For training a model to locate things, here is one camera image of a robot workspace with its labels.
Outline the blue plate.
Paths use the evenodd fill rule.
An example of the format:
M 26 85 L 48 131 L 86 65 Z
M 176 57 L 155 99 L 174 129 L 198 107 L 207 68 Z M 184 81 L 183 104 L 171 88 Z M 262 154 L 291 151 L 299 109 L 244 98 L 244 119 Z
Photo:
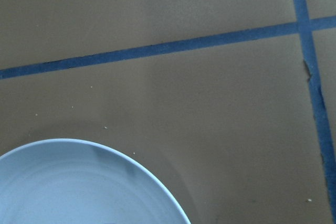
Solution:
M 1 223 L 189 223 L 170 191 L 132 158 L 75 139 L 1 156 Z

